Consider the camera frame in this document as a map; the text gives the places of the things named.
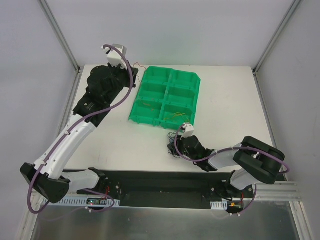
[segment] metal extrusion frame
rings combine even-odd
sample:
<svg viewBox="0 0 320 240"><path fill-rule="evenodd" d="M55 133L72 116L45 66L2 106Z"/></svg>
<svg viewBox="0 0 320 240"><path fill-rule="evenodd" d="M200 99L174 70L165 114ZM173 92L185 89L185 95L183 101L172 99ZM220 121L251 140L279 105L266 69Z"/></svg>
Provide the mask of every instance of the metal extrusion frame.
<svg viewBox="0 0 320 240"><path fill-rule="evenodd" d="M277 43L277 40L281 36L281 33L284 31L286 26L288 25L289 21L294 16L296 10L301 5L303 0L293 0L291 6L289 7L288 11L286 12L284 18L282 19L281 23L279 24L278 28L276 29L275 33L273 34L271 40L269 41L268 45L266 46L265 50L263 51L262 56L260 57L256 67L253 69L254 75L257 75L257 72L260 70L262 65L264 64L266 58L268 57L269 53Z"/></svg>

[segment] metal floor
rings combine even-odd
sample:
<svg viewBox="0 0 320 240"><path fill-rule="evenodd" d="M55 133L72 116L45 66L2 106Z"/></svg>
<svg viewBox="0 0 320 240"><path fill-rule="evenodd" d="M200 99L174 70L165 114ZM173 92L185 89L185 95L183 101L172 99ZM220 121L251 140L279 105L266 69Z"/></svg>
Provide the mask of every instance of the metal floor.
<svg viewBox="0 0 320 240"><path fill-rule="evenodd" d="M115 207L104 213L71 206L48 206L38 217L32 240L295 240L288 202L255 201L241 215L224 211Z"/></svg>

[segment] metal bracket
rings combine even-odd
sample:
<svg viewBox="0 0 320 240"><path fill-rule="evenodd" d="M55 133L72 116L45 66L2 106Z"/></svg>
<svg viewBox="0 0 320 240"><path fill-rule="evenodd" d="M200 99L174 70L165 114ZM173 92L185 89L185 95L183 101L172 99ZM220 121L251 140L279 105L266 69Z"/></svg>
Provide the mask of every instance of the metal bracket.
<svg viewBox="0 0 320 240"><path fill-rule="evenodd" d="M303 202L291 201L290 206L300 240L314 239Z"/></svg>
<svg viewBox="0 0 320 240"><path fill-rule="evenodd" d="M294 181L276 181L273 185L257 183L256 188L256 201L302 202Z"/></svg>

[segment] enclosure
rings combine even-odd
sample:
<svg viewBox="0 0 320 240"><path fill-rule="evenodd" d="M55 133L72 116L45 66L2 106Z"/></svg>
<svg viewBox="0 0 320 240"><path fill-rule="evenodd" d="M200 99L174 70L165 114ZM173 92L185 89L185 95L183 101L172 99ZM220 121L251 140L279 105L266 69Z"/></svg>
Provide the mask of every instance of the enclosure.
<svg viewBox="0 0 320 240"><path fill-rule="evenodd" d="M319 11L317 0L2 1L0 239L319 239ZM83 196L34 215L19 169L64 129L91 71L108 63L103 44L124 45L139 63L137 87L66 169L156 179L158 192L48 222L83 206ZM206 173L168 154L168 134L179 126L170 116L183 111L178 118L194 124L205 148L253 136L281 150L290 173L259 183L240 217L202 209L198 195L162 192L162 184L184 188L239 169ZM33 206L44 203L34 192Z"/></svg>

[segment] white wall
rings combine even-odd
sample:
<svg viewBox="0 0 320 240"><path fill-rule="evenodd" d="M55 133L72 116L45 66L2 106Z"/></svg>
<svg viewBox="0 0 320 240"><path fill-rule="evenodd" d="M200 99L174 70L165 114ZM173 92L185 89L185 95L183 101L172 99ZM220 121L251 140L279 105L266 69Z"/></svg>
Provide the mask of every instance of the white wall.
<svg viewBox="0 0 320 240"><path fill-rule="evenodd" d="M0 240L27 206L20 174L55 138L75 71L36 0L0 1Z"/></svg>
<svg viewBox="0 0 320 240"><path fill-rule="evenodd" d="M149 65L255 67L293 0L48 0L80 65L119 43Z"/></svg>
<svg viewBox="0 0 320 240"><path fill-rule="evenodd" d="M320 1L305 0L258 72L276 144L320 239Z"/></svg>

